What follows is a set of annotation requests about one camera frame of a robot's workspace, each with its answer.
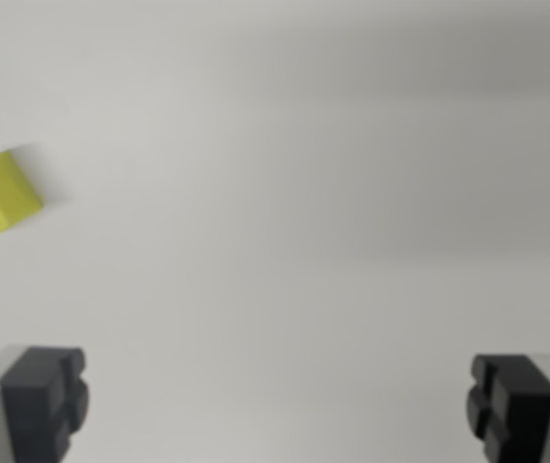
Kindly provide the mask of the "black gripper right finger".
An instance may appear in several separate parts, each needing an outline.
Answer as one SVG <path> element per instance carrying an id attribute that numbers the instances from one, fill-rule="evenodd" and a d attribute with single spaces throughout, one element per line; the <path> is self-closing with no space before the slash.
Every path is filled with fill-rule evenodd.
<path id="1" fill-rule="evenodd" d="M 550 462 L 550 356 L 478 354 L 466 418 L 487 461 Z"/>

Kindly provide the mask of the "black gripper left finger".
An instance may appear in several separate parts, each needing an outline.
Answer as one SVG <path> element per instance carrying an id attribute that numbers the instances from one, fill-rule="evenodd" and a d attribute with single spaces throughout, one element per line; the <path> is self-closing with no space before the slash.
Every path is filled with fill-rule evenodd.
<path id="1" fill-rule="evenodd" d="M 0 351 L 0 462 L 61 462 L 89 410 L 79 347 L 14 344 Z"/>

